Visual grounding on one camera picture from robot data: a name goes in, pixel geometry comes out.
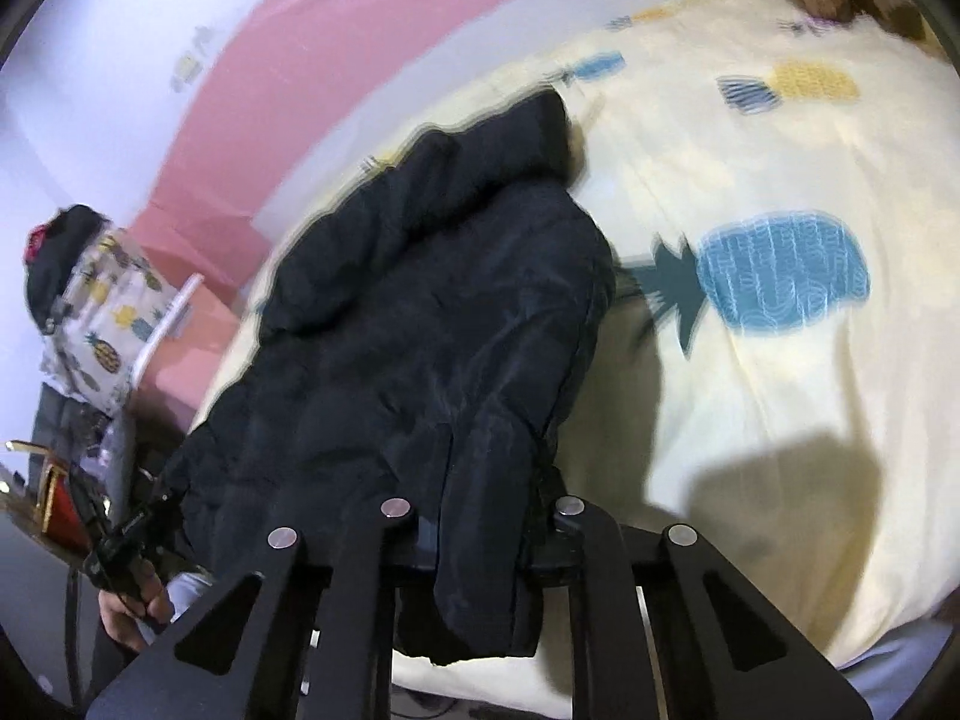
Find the person's left hand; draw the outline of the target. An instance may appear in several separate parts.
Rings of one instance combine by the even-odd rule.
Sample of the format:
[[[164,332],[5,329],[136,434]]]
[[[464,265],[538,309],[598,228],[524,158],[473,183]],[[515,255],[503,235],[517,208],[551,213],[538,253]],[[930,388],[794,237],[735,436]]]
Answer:
[[[133,564],[132,574],[139,584],[139,596],[99,590],[99,619],[106,634],[116,644],[140,653],[148,647],[148,640],[143,635],[146,621],[151,619],[160,626],[167,626],[172,621],[174,606],[166,585],[151,562],[144,559]]]

